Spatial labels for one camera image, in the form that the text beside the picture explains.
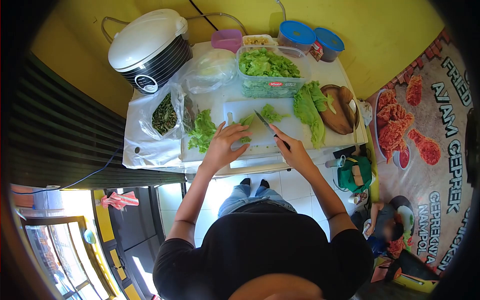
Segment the window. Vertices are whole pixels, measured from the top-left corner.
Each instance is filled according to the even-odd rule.
[[[106,300],[114,296],[91,245],[84,241],[84,217],[32,217],[23,223],[40,267],[65,299]]]

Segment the wooden plate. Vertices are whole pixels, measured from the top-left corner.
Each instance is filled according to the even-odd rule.
[[[353,99],[352,92],[344,86],[340,87],[334,84],[325,85],[320,90],[325,96],[330,94],[333,97],[332,106],[336,111],[336,114],[330,109],[320,112],[325,125],[339,134],[353,133],[353,124],[357,128],[359,123],[359,111],[357,107],[354,113],[348,106],[350,100]]]

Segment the blue cable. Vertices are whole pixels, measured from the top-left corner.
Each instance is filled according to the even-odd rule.
[[[77,183],[79,183],[79,182],[81,182],[81,181],[89,178],[89,177],[92,176],[93,174],[96,174],[96,173],[102,171],[103,169],[105,169],[105,168],[108,166],[108,164],[112,161],[112,159],[113,159],[113,157],[115,156],[115,154],[117,154],[117,152],[120,150],[121,146],[122,146],[122,145],[120,145],[120,147],[118,147],[118,148],[115,150],[115,152],[113,153],[112,157],[110,157],[110,159],[109,159],[108,162],[103,166],[103,168],[101,168],[100,170],[97,170],[97,171],[95,171],[95,172],[92,172],[92,173],[88,174],[87,176],[83,177],[82,179],[80,179],[80,180],[77,181],[77,182],[74,182],[74,183],[72,183],[72,184],[69,184],[69,185],[67,185],[67,186],[65,186],[65,187],[63,187],[63,188],[45,189],[45,190],[39,190],[39,191],[36,191],[36,192],[15,192],[15,191],[12,191],[12,193],[17,194],[17,195],[32,195],[32,194],[36,194],[36,193],[38,193],[38,192],[57,191],[57,190],[67,189],[67,188],[71,187],[72,185],[75,185],[75,184],[77,184]]]

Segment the black shoe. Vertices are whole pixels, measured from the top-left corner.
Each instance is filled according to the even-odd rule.
[[[240,181],[240,184],[247,184],[247,185],[250,185],[250,178],[245,178],[244,180]]]
[[[268,182],[265,179],[262,179],[262,181],[260,182],[260,186],[264,186],[268,189],[270,188],[270,184],[268,184]]]

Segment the knife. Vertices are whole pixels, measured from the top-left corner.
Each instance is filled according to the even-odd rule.
[[[270,128],[270,125],[268,124],[267,121],[265,121],[265,119],[262,117],[262,115],[259,114],[258,111],[256,111],[255,109],[253,111],[255,112],[257,117],[260,119],[260,121],[262,121],[262,123],[265,125],[265,127],[274,135],[273,137],[278,137],[278,134],[276,134],[275,131],[273,131],[273,129]],[[287,149],[290,150],[290,145],[287,142],[283,141],[283,144],[285,144],[285,147],[287,147]]]

